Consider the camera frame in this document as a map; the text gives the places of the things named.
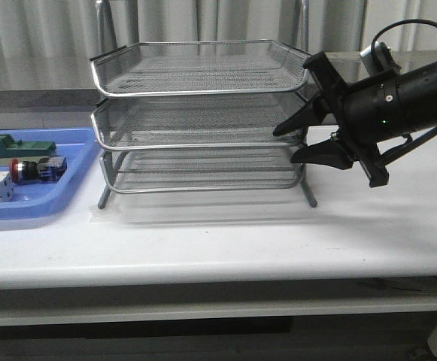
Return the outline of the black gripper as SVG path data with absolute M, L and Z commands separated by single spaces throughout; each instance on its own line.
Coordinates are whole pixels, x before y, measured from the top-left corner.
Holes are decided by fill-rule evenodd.
M 378 143 L 393 137 L 392 123 L 398 118 L 395 80 L 399 74 L 385 71 L 356 83 L 346 83 L 326 54 L 307 59 L 304 68 L 311 72 L 321 96 L 313 96 L 293 116 L 277 125 L 274 136 L 301 128 L 319 126 L 332 113 L 338 131 L 320 143 L 299 148 L 291 163 L 326 165 L 346 170 L 358 162 L 370 187 L 388 183 L 389 174 L 378 165 Z

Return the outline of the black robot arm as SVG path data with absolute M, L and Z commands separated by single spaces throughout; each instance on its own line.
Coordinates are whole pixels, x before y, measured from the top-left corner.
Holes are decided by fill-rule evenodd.
M 381 187 L 389 180 L 388 164 L 437 136 L 437 62 L 406 74 L 388 68 L 356 83 L 346 83 L 325 53 L 311 56 L 304 67 L 319 90 L 273 134 L 319 126 L 327 114 L 338 129 L 298 149 L 292 163 L 345 170 L 358 162 L 369 186 Z

